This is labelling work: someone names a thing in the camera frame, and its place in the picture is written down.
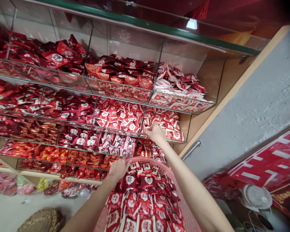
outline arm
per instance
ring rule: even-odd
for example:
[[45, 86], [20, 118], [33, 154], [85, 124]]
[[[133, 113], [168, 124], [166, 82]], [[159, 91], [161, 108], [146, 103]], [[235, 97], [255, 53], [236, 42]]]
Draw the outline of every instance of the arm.
[[102, 185], [93, 193], [85, 204], [68, 221], [61, 232], [92, 232], [98, 222], [105, 202], [117, 182], [125, 175], [131, 161], [116, 160], [111, 164], [110, 173]]
[[145, 133], [168, 159], [179, 188], [202, 231], [234, 231], [229, 221], [199, 179], [178, 157], [166, 140], [165, 132], [155, 122]]

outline human hand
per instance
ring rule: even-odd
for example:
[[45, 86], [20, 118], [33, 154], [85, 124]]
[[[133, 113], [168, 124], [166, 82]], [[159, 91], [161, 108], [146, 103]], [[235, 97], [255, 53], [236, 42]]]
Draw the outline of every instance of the human hand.
[[128, 167], [131, 164], [132, 160], [130, 159], [126, 164], [126, 158], [118, 159], [111, 164], [109, 176], [114, 179], [117, 183], [128, 171]]
[[156, 121], [150, 126], [150, 128], [151, 130], [145, 130], [144, 132], [153, 142], [159, 145], [159, 143], [166, 141], [165, 131], [158, 126]]

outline gray wall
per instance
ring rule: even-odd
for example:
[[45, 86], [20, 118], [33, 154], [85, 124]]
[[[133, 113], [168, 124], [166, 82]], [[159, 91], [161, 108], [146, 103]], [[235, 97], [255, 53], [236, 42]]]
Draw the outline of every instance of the gray wall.
[[290, 125], [290, 32], [202, 133], [185, 163], [199, 179]]

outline woven basket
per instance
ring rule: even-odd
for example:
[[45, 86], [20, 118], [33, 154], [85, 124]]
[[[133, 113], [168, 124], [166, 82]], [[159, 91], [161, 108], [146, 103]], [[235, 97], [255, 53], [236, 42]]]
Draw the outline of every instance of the woven basket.
[[16, 232], [59, 232], [64, 217], [54, 208], [44, 208], [31, 215]]

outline plastic bag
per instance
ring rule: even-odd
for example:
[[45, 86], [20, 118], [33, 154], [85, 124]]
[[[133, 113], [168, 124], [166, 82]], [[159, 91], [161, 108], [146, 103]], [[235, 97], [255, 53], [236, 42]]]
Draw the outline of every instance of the plastic bag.
[[62, 180], [59, 185], [59, 191], [63, 198], [75, 199], [81, 191], [81, 184]]
[[21, 196], [31, 195], [36, 191], [33, 184], [27, 183], [21, 176], [17, 177], [17, 194]]
[[9, 197], [17, 193], [17, 175], [0, 172], [0, 193]]
[[57, 183], [59, 183], [59, 180], [54, 180], [54, 179], [49, 179], [49, 178], [40, 178], [37, 191], [42, 192]]
[[44, 190], [45, 196], [52, 196], [57, 193], [59, 190], [59, 182], [56, 182], [54, 185], [50, 186], [48, 189]]
[[80, 196], [88, 200], [99, 186], [94, 184], [81, 184]]

